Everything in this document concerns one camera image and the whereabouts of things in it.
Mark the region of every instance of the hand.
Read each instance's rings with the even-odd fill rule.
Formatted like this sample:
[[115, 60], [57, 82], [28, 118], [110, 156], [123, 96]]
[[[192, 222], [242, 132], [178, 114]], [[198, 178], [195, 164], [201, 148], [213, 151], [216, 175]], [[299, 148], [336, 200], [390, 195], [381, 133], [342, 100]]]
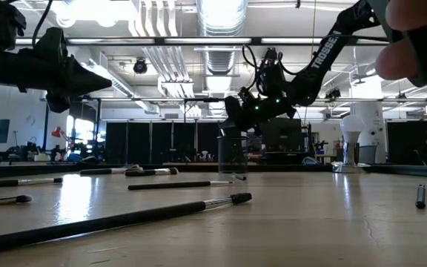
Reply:
[[[427, 0], [391, 0], [386, 8], [386, 21], [399, 31], [427, 25]], [[400, 41], [382, 50], [375, 68], [384, 79], [401, 79], [416, 76], [418, 66], [411, 47]]]

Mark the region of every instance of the desk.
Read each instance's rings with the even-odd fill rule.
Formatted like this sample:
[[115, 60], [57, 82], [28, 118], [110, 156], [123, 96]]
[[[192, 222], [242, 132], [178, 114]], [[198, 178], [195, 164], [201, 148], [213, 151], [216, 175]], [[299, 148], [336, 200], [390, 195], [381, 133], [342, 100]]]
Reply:
[[332, 162], [334, 162], [334, 161], [336, 161], [336, 160], [337, 160], [337, 155], [316, 155], [315, 157], [316, 157], [316, 159], [317, 159], [317, 160], [319, 160], [322, 164], [325, 164], [325, 163], [326, 163], [326, 162], [325, 162], [325, 159], [326, 159], [326, 158], [329, 158], [329, 159], [330, 159], [330, 162], [329, 162], [329, 163], [332, 163]]
[[129, 184], [215, 179], [231, 177], [73, 175], [63, 185], [0, 188], [0, 196], [34, 198], [26, 205], [0, 205], [0, 234], [253, 194], [242, 205], [3, 252], [0, 266], [427, 266], [427, 207], [414, 207], [417, 186], [427, 188], [427, 178], [258, 173], [226, 187], [126, 190]]

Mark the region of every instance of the ventilation pipe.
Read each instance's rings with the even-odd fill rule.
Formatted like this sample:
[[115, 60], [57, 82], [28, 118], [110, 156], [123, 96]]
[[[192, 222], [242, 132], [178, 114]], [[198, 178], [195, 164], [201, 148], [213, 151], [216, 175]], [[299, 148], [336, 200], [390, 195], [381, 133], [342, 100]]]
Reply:
[[[248, 0], [196, 0], [197, 17], [201, 36], [241, 36], [245, 26]], [[231, 77], [227, 77], [234, 69], [236, 52], [205, 51], [205, 74], [218, 75], [205, 78], [208, 90], [225, 92], [231, 86]], [[214, 105], [209, 105], [213, 115]]]

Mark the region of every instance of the white pillar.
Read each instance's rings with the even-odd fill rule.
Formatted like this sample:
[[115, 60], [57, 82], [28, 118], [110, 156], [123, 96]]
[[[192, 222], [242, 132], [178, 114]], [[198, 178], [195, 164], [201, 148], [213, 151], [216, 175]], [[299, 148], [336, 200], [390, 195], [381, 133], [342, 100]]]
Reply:
[[[383, 98], [381, 79], [372, 76], [351, 81], [351, 98], [380, 99]], [[351, 106], [351, 114], [362, 119], [365, 128], [359, 137], [360, 146], [375, 145], [375, 163], [385, 163], [385, 123], [383, 121], [382, 102], [355, 102]]]

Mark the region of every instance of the black partition panel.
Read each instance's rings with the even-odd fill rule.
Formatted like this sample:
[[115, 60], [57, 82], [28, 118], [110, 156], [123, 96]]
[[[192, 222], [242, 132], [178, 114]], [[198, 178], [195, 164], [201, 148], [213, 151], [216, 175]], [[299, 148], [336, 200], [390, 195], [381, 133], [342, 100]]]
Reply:
[[388, 161], [395, 164], [419, 163], [414, 150], [424, 145], [427, 121], [387, 122]]
[[172, 123], [153, 123], [152, 163], [168, 162], [170, 159]]
[[128, 163], [149, 163], [149, 123], [130, 123], [128, 128]]
[[107, 163], [124, 164], [126, 161], [126, 122], [107, 123]]
[[213, 154], [213, 160], [218, 159], [219, 152], [219, 126], [216, 122], [199, 122], [197, 124], [197, 151], [208, 151]]
[[194, 123], [174, 123], [174, 148], [178, 154], [186, 153], [191, 160], [193, 160], [195, 154], [193, 148], [194, 136]]

